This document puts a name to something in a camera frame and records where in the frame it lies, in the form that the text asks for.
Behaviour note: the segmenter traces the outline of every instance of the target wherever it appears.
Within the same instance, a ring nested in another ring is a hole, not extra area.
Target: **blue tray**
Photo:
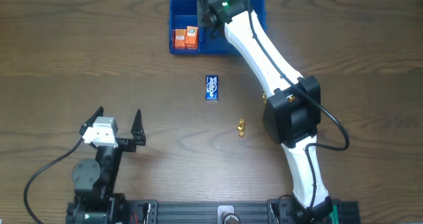
[[[264,0],[251,0],[251,5],[258,15],[264,31],[266,26],[266,5]],[[200,27],[197,50],[174,49],[175,29],[185,29],[187,26],[198,26],[197,0],[171,0],[169,11],[169,51],[174,55],[239,55],[239,52],[224,38],[210,38],[211,28]]]

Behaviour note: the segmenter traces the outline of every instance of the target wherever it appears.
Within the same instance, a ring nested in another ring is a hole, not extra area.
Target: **wooden table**
[[[423,0],[266,0],[268,35],[343,122],[344,153],[319,149],[331,196],[363,223],[423,221]],[[159,201],[267,200],[292,193],[280,145],[262,125],[262,89],[240,57],[172,56],[169,0],[0,0],[0,219],[33,223],[22,192],[79,139],[100,106],[147,146],[125,154],[116,192]],[[219,75],[219,102],[204,101]],[[239,118],[246,137],[239,138]],[[342,145],[323,119],[319,141]],[[32,184],[30,205],[63,223],[82,145]]]

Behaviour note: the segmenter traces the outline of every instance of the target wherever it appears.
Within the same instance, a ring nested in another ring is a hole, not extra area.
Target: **blue wrapper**
[[[207,75],[206,76],[206,101],[217,101],[219,94],[218,87],[218,76]]]

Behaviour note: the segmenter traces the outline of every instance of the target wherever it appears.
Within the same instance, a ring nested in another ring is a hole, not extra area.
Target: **orange box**
[[[185,49],[185,29],[175,29],[174,31],[174,48]]]
[[[198,27],[196,26],[186,27],[185,46],[188,49],[198,48]]]

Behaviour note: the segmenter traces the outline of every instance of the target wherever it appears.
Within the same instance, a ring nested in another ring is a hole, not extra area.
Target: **black cable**
[[[276,65],[275,61],[267,53],[266,49],[264,48],[264,46],[261,44],[260,40],[257,37],[256,31],[254,30],[254,26],[252,24],[252,17],[251,17],[252,8],[251,8],[251,2],[250,2],[250,0],[247,0],[247,1],[248,1],[247,2],[247,7],[248,7],[248,12],[249,12],[249,20],[250,20],[250,27],[251,27],[251,31],[252,31],[252,37],[257,41],[257,44],[260,46],[260,48],[263,51],[263,53],[269,59],[270,63],[272,63],[272,65],[275,67],[276,71],[278,71],[278,73],[281,75],[281,78],[285,79],[289,83],[289,85],[291,85],[291,87],[293,87],[295,89],[295,91],[298,94],[300,94],[302,97],[304,97],[305,99],[307,99],[313,106],[315,106],[320,111],[322,111],[324,114],[326,114],[335,123],[335,125],[341,131],[341,133],[342,133],[342,135],[344,136],[344,139],[345,139],[345,146],[344,147],[332,147],[330,145],[323,145],[323,144],[319,144],[319,143],[310,143],[310,144],[308,144],[308,145],[305,146],[305,154],[306,154],[307,159],[308,159],[309,164],[310,164],[311,174],[313,175],[313,197],[311,198],[311,204],[309,206],[309,208],[311,209],[311,208],[313,208],[313,205],[315,203],[317,186],[316,186],[316,174],[315,174],[315,170],[313,168],[313,163],[311,161],[311,157],[310,157],[310,154],[309,154],[309,148],[312,147],[312,146],[314,146],[314,147],[321,147],[321,148],[325,148],[325,149],[330,149],[332,151],[345,151],[350,146],[350,138],[348,137],[348,133],[346,132],[346,130],[342,126],[342,124],[326,108],[324,108],[323,106],[321,106],[318,102],[316,102],[316,100],[314,100],[313,98],[311,98],[307,93],[303,92],[301,89],[299,89],[297,86],[295,86],[295,84],[292,83],[292,81],[290,81],[288,79],[288,77],[279,69],[279,67]]]
[[[25,204],[25,208],[28,211],[29,215],[31,215],[31,217],[33,218],[33,220],[35,220],[35,222],[37,222],[38,224],[42,224],[41,220],[39,220],[39,218],[37,218],[37,216],[35,216],[34,212],[32,212],[31,207],[29,206],[28,203],[28,189],[29,186],[31,185],[32,181],[34,181],[34,179],[41,174],[41,172],[45,171],[46,169],[50,168],[52,165],[56,164],[57,162],[61,161],[62,159],[66,158],[67,156],[69,156],[70,154],[72,154],[72,152],[74,152],[78,146],[81,144],[83,138],[81,137],[78,141],[78,143],[70,150],[68,151],[66,154],[62,155],[61,157],[55,159],[54,161],[46,164],[45,166],[43,166],[42,168],[40,168],[37,172],[35,172],[34,175],[32,175],[32,177],[28,180],[28,182],[26,183],[25,189],[24,189],[24,204]]]

